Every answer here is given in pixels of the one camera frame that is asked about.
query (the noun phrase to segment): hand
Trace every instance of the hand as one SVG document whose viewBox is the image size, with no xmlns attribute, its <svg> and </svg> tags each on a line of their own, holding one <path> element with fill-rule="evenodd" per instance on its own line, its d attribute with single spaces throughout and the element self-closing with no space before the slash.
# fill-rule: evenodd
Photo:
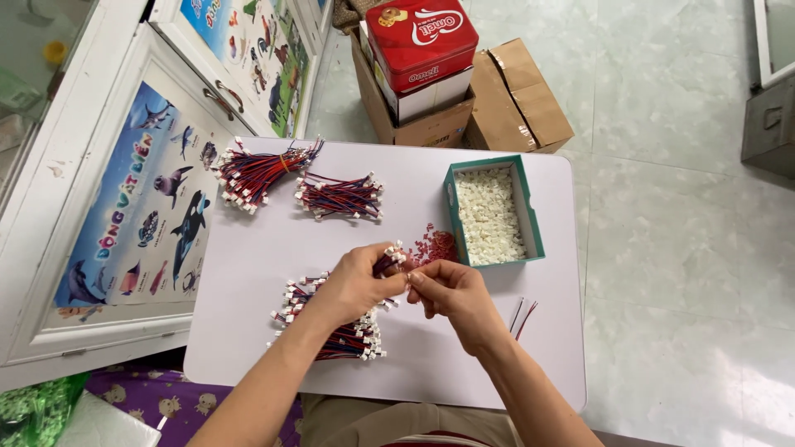
<svg viewBox="0 0 795 447">
<path fill-rule="evenodd" d="M 425 318 L 447 317 L 470 356 L 484 353 L 505 336 L 510 338 L 477 270 L 437 260 L 409 273 L 409 282 L 412 288 L 407 301 L 422 301 Z"/>
<path fill-rule="evenodd" d="M 388 278 L 373 278 L 373 265 L 392 246 L 390 242 L 376 243 L 347 252 L 309 300 L 301 317 L 312 313 L 335 329 L 358 320 L 384 298 L 404 293 L 408 280 L 397 269 L 388 269 Z M 413 269 L 411 258 L 403 266 L 405 270 Z"/>
</svg>

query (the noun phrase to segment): white table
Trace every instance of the white table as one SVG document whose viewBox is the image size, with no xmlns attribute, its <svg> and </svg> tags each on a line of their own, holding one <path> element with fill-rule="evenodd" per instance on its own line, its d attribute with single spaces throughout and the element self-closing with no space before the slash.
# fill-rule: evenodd
<svg viewBox="0 0 795 447">
<path fill-rule="evenodd" d="M 290 140 L 244 138 L 243 143 L 256 154 L 279 154 Z M 311 171 L 340 180 L 375 171 L 386 185 L 381 223 L 316 222 L 296 204 L 294 174 L 270 191 L 270 202 L 254 216 L 217 208 L 184 361 L 187 376 L 198 383 L 237 384 L 273 341 L 277 328 L 268 314 L 281 308 L 288 279 L 330 270 L 352 247 L 396 239 L 413 247 L 428 223 L 449 230 L 442 194 L 448 166 L 500 155 L 327 142 Z M 572 167 L 555 155 L 522 157 L 546 258 L 491 267 L 482 270 L 483 277 L 507 324 L 520 297 L 538 300 L 520 343 L 580 411 L 586 387 Z M 404 303 L 381 311 L 378 325 L 387 357 L 315 363 L 301 391 L 504 408 L 488 375 L 463 351 L 445 318 L 427 321 L 420 305 Z"/>
</svg>

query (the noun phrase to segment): fingernail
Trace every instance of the fingernail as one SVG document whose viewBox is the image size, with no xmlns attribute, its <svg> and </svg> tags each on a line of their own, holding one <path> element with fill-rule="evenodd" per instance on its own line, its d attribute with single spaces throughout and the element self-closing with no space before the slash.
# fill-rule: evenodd
<svg viewBox="0 0 795 447">
<path fill-rule="evenodd" d="M 415 286 L 419 286 L 425 280 L 425 275 L 419 272 L 411 272 L 409 273 L 409 282 L 414 284 Z"/>
</svg>

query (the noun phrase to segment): farm animal poster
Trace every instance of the farm animal poster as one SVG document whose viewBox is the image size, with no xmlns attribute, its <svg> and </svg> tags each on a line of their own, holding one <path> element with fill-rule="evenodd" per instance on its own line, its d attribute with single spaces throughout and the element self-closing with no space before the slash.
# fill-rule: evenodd
<svg viewBox="0 0 795 447">
<path fill-rule="evenodd" d="M 218 144 L 142 82 L 54 297 L 58 308 L 196 299 Z"/>
<path fill-rule="evenodd" d="M 301 98 L 309 57 L 286 1 L 182 0 L 180 11 L 273 132 L 294 137 L 298 116 L 308 113 Z"/>
</svg>

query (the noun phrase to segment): forearm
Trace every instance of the forearm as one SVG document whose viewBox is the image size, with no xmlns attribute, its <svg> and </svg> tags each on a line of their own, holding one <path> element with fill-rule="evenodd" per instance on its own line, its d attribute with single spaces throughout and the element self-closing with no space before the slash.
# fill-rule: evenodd
<svg viewBox="0 0 795 447">
<path fill-rule="evenodd" d="M 602 446 L 538 363 L 510 334 L 477 356 L 525 445 Z"/>
<path fill-rule="evenodd" d="M 301 380 L 333 330 L 309 307 L 305 312 L 246 373 L 188 447 L 273 445 Z"/>
</svg>

